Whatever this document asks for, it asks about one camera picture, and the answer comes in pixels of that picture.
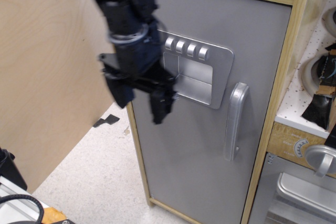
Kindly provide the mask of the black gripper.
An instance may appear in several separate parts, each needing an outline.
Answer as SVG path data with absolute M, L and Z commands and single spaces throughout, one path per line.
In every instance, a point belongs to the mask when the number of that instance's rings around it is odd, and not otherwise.
M 161 124 L 177 97 L 175 77 L 161 65 L 162 42 L 157 23 L 143 24 L 134 34 L 109 34 L 114 54 L 100 54 L 107 86 L 120 108 L 134 99 L 133 89 L 150 93 L 153 123 Z

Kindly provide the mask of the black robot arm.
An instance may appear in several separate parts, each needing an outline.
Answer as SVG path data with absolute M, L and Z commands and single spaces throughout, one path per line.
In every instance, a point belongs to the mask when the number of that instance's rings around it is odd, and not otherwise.
M 163 42 L 155 0 L 95 0 L 108 25 L 108 39 L 115 53 L 100 54 L 107 86 L 119 107 L 134 91 L 148 93 L 155 124 L 171 112 L 176 97 L 175 77 L 161 64 Z

